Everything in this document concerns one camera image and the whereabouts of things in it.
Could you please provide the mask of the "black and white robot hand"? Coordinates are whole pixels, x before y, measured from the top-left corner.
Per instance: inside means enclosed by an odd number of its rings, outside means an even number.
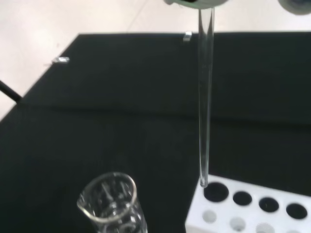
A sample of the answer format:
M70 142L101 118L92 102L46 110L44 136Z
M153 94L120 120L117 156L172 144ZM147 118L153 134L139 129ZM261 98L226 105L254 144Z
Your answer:
M167 5L174 3L192 8L192 9L208 9L223 5L227 0L164 0ZM278 3L287 12L304 16L311 13L311 1L310 0L278 0Z

